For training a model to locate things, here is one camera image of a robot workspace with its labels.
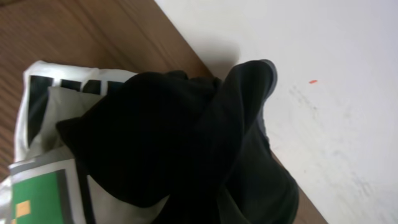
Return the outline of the black leggings red grey waistband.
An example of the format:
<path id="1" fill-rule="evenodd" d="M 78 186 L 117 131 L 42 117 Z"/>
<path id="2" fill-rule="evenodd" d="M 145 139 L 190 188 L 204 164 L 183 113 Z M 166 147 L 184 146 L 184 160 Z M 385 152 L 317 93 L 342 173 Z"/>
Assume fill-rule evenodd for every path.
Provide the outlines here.
<path id="1" fill-rule="evenodd" d="M 224 80 L 140 73 L 57 131 L 112 196 L 144 208 L 166 199 L 156 223 L 292 223 L 298 186 L 262 115 L 276 82 L 269 60 Z"/>

